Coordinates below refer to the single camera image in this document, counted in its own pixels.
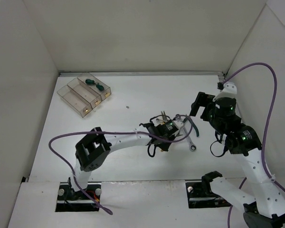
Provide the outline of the green handled pliers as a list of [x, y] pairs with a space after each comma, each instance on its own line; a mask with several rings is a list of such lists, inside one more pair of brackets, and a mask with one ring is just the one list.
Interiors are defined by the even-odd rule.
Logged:
[[183, 119], [183, 122], [184, 122], [184, 123], [189, 122], [190, 125], [191, 125], [191, 127], [194, 129], [196, 136], [197, 136], [197, 137], [200, 136], [199, 129], [198, 129], [198, 127], [196, 126], [196, 124], [193, 122], [193, 120], [192, 120], [191, 118], [185, 117], [185, 118]]

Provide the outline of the green stubby Phillips screwdriver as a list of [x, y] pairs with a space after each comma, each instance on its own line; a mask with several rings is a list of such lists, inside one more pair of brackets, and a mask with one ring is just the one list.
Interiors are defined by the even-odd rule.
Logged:
[[96, 84], [95, 86], [99, 91], [104, 91], [104, 87], [101, 84]]

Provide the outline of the green stubby flathead screwdriver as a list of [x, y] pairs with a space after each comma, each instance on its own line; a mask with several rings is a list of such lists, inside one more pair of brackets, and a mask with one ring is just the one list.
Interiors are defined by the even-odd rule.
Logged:
[[92, 79], [86, 79], [86, 80], [85, 80], [85, 83], [86, 83], [87, 85], [94, 85], [94, 84], [95, 84], [95, 81], [92, 80]]

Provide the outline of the yellow black cutting pliers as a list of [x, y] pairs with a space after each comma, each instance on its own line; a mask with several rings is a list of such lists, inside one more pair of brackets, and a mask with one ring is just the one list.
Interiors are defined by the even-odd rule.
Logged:
[[[176, 135], [171, 135], [167, 140], [168, 141], [175, 141], [178, 138], [181, 138], [183, 136], [183, 133], [177, 133]], [[158, 147], [161, 149], [162, 152], [167, 152], [169, 150], [169, 147], [171, 146], [171, 142], [161, 142]]]

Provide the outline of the yellow needle-nose pliers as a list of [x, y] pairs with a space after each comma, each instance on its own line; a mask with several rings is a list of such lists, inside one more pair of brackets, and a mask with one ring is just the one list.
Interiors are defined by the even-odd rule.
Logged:
[[165, 111], [161, 111], [161, 117], [159, 118], [160, 124], [165, 124], [168, 121], [168, 117], [165, 114]]

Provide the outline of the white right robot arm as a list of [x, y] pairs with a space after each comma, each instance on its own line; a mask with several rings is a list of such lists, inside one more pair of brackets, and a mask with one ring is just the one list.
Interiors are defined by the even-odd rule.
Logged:
[[255, 130], [242, 123], [236, 115], [237, 88], [234, 84], [218, 84], [220, 93], [199, 92], [191, 105], [190, 116], [196, 116], [200, 107], [203, 121], [215, 130], [224, 152], [230, 152], [242, 168], [253, 195], [228, 182], [221, 173], [213, 171], [201, 178], [201, 191], [207, 196], [221, 196], [242, 212], [250, 228], [281, 228], [285, 224], [285, 199], [273, 180], [262, 155], [262, 143]]

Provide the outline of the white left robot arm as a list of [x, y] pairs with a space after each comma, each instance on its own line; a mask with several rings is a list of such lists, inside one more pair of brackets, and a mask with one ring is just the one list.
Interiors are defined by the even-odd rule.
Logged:
[[76, 144], [76, 181], [73, 177], [70, 178], [68, 194], [76, 200], [81, 199], [85, 195], [91, 172], [98, 169], [110, 153], [129, 147], [149, 145], [167, 151], [183, 126], [184, 124], [178, 120], [169, 120], [158, 125], [152, 122], [141, 123], [131, 134], [126, 135], [94, 134], [93, 132], [100, 132], [101, 128], [92, 129], [92, 134], [87, 134]]

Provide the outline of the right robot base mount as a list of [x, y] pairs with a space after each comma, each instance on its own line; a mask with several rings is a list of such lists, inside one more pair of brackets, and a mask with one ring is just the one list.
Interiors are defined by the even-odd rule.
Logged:
[[211, 191], [210, 182], [216, 177], [222, 177], [222, 174], [218, 171], [212, 171], [202, 176], [199, 181], [185, 182], [189, 209], [224, 208], [231, 206], [223, 197]]

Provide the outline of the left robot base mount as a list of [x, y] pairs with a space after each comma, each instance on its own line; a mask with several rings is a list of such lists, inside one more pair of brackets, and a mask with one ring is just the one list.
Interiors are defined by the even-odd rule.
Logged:
[[98, 212], [99, 208], [82, 191], [73, 192], [67, 182], [59, 185], [55, 212]]

